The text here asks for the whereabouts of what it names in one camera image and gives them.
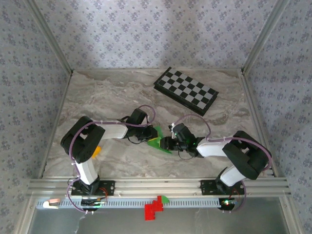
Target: aluminum rail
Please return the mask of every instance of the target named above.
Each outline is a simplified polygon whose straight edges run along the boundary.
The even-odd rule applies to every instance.
[[[32,198],[57,198],[65,197],[68,187],[67,181],[71,178],[43,178],[30,181],[27,196]],[[150,198],[165,195],[169,198],[191,197],[228,197],[228,195],[201,194],[200,181],[215,178],[150,178],[150,177],[125,177],[103,178],[114,180],[114,196],[119,198]],[[281,197],[289,196],[291,191],[286,178],[260,177],[257,180],[245,180],[248,197]]]

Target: yellow object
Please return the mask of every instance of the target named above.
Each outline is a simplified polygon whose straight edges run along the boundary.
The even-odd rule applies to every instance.
[[[101,152],[101,147],[97,146],[96,150],[94,150],[93,154],[92,154],[92,158],[95,158],[99,152]]]
[[[157,138],[158,138],[158,136],[155,137],[155,138],[153,138],[153,139],[150,139],[150,140],[148,140],[148,141],[156,140]]]

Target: black mounting plate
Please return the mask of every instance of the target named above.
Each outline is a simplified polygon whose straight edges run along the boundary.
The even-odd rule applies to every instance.
[[[233,189],[236,189],[240,195],[244,195],[244,188],[242,183],[239,181],[232,187],[229,187],[225,193],[222,193],[216,186],[216,181],[214,179],[205,179],[200,181],[200,189],[202,195],[228,195],[232,194]]]
[[[97,200],[96,199],[81,199],[81,207],[84,211],[96,211],[98,210],[98,208],[94,202],[96,202]]]
[[[82,185],[79,183],[79,181],[74,182],[73,187],[75,189],[72,189],[72,196],[88,196],[86,192],[83,191]],[[107,191],[108,196],[113,196],[115,191],[115,181],[114,180],[100,180],[98,188],[104,188]],[[105,192],[97,189],[93,196],[105,196]]]

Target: chessboard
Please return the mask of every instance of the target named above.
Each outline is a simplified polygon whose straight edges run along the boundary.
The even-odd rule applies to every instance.
[[[169,67],[155,82],[164,95],[204,116],[219,92]]]

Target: floral wallpaper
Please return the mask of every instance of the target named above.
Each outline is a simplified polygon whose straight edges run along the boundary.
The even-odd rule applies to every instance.
[[[68,76],[20,0],[0,0],[0,233],[13,233]]]
[[[275,0],[36,0],[73,69],[241,67]]]
[[[291,0],[248,78],[306,233],[312,233],[312,2]]]

